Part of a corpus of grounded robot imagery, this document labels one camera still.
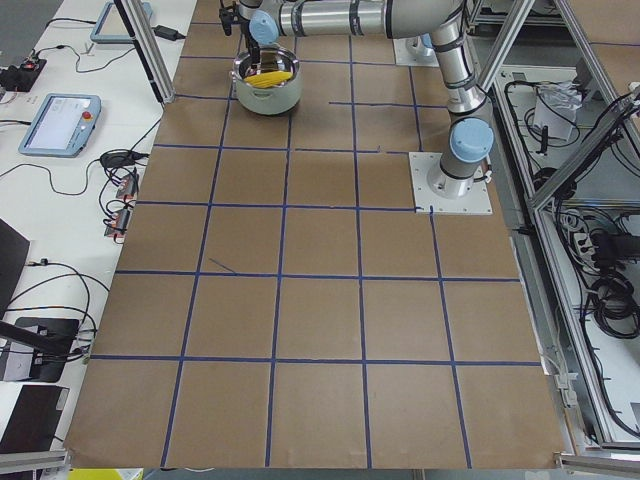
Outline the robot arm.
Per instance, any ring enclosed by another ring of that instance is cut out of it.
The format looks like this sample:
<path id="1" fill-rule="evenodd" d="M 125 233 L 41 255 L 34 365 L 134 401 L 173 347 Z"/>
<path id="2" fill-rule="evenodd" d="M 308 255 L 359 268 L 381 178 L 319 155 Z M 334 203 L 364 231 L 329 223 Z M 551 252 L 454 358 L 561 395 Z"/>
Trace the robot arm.
<path id="1" fill-rule="evenodd" d="M 440 70 L 448 94 L 449 140 L 427 182 L 441 198 L 470 193 L 489 155 L 494 131 L 488 96 L 466 51 L 462 1 L 234 1 L 221 5 L 226 32 L 239 26 L 253 61 L 282 37 L 383 35 L 404 54 Z"/>

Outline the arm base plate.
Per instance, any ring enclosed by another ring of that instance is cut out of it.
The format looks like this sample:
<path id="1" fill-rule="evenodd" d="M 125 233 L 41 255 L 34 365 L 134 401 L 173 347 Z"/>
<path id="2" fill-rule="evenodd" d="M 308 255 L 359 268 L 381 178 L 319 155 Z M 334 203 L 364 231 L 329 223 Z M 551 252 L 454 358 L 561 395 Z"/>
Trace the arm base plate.
<path id="1" fill-rule="evenodd" d="M 491 215 L 493 209 L 482 169 L 478 167 L 468 179 L 453 179 L 441 170 L 440 157 L 439 152 L 409 153 L 415 212 Z"/>
<path id="2" fill-rule="evenodd" d="M 438 60 L 429 34 L 394 39 L 395 63 L 400 66 L 438 68 Z"/>

